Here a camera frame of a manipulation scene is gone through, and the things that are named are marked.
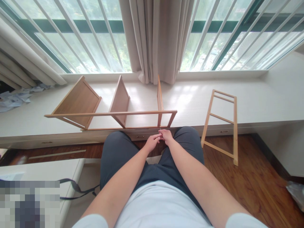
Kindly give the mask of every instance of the curtain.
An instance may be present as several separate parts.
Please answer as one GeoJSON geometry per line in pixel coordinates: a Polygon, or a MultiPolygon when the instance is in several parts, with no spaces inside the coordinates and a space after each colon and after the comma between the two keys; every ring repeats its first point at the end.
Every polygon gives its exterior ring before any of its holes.
{"type": "Polygon", "coordinates": [[[194,0],[119,0],[131,69],[142,83],[174,84],[194,0]]]}
{"type": "Polygon", "coordinates": [[[1,18],[0,49],[0,80],[9,86],[15,89],[36,86],[36,83],[14,61],[48,86],[67,83],[1,18]]]}

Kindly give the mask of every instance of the pixelated area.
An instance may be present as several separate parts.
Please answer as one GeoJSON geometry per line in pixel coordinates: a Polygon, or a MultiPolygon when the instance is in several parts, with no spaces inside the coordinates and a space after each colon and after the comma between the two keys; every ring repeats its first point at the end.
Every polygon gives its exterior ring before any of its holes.
{"type": "Polygon", "coordinates": [[[0,180],[0,227],[60,227],[59,181],[0,180]]]}

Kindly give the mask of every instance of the person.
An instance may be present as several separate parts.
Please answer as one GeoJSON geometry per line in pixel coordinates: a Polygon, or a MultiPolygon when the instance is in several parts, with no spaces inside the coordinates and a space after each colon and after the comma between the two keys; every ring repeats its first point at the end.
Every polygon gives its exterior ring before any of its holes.
{"type": "Polygon", "coordinates": [[[123,132],[103,147],[100,193],[73,228],[216,227],[264,228],[204,166],[198,132],[181,127],[150,136],[142,149],[123,132]],[[160,140],[158,164],[146,162],[160,140]]]}

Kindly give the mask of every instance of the forearm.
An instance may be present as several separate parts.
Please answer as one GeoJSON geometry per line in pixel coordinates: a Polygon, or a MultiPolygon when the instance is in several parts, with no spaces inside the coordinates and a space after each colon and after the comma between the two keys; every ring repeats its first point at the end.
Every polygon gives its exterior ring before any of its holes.
{"type": "Polygon", "coordinates": [[[204,212],[216,228],[224,228],[234,213],[249,214],[198,160],[175,140],[169,143],[175,165],[204,212]]]}
{"type": "Polygon", "coordinates": [[[82,217],[100,214],[114,227],[143,171],[149,152],[144,148],[122,166],[96,196],[82,217]]]}

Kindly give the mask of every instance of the hand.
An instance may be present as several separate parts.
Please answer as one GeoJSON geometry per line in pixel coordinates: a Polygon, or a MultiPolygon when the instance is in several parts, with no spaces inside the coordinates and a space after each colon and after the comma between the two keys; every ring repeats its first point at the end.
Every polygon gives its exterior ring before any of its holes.
{"type": "Polygon", "coordinates": [[[144,145],[143,149],[148,152],[148,154],[155,148],[156,144],[159,143],[162,134],[152,135],[148,138],[146,144],[144,145]]]}
{"type": "Polygon", "coordinates": [[[164,140],[167,146],[170,144],[170,142],[174,141],[171,131],[163,129],[163,130],[158,130],[158,132],[162,134],[161,140],[164,140]]]}

